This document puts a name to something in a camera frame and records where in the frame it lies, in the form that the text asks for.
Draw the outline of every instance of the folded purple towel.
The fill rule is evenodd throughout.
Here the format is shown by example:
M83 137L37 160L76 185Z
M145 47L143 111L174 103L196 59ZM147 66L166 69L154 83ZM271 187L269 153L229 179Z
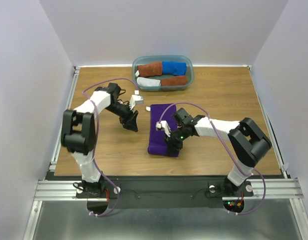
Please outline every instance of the folded purple towel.
M156 131L156 122L159 121L159 118L163 111L170 104L153 104L150 106L150 132L149 132L149 146L148 153L154 155L167 156L167 145L165 142L165 132ZM168 122L168 125L171 130L177 129L176 121L174 120L172 114L176 112L176 106L170 107L165 113L163 120ZM177 154L173 154L170 157L178 157Z

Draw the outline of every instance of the white wall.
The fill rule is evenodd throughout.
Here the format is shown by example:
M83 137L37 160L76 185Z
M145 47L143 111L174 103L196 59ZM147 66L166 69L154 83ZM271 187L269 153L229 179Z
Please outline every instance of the white wall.
M0 1L0 240L23 237L72 74L39 1Z
M251 64L287 0L40 0L74 65L185 55Z
M308 211L308 0L289 0L252 76Z

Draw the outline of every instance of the rolled towel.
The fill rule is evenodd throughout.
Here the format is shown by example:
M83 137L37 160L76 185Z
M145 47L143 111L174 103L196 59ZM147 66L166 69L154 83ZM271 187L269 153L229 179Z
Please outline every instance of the rolled towel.
M137 70L141 77L161 76L163 74L163 66L160 61L151 64L138 65Z
M163 74L171 74L174 76L181 76L186 74L186 63L175 61L163 61Z
M159 87L160 86L160 80L158 79L150 79L145 77L138 77L137 78L138 85L146 86L146 87Z
M150 131L149 145L147 149L149 154L168 156L165 132L156 130L156 122L159 121L161 114L169 105L170 104L153 104L150 106ZM177 129L176 120L172 117L175 112L176 106L174 105L166 111L163 117L163 120L168 122L170 129L173 131ZM178 153L169 157L178 157Z
M188 83L186 76L173 76L161 79L161 86L180 86Z

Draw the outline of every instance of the wooden table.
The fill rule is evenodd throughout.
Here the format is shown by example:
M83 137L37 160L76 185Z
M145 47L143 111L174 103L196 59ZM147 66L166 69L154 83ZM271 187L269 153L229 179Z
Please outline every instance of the wooden table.
M220 141L210 137L190 137L184 141L179 157L149 155L150 112L145 106L151 104L188 101L209 111L213 119L240 121L252 118L268 135L249 71L246 67L196 67L194 82L183 91L143 92L145 104L136 106L138 132L123 129L118 116L104 110L100 114L100 133L96 149L96 161L107 175L117 176L171 176L171 175L227 175L233 163ZM81 68L71 108L86 99L81 94L88 86L107 79L131 78L130 67ZM125 80L115 81L129 100L134 86ZM203 114L190 105L180 105L192 116ZM235 153L228 142L232 153ZM281 174L273 149L260 161L257 168L265 175ZM80 170L74 158L61 148L55 175L79 176Z

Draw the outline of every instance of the gray floor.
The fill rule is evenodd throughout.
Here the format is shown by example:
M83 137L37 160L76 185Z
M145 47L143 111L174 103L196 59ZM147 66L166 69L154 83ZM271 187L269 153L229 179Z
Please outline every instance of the gray floor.
M246 210L258 201L246 201ZM221 209L124 209L89 216L85 202L45 202L36 240L298 240L288 199L265 200L256 212L234 216Z

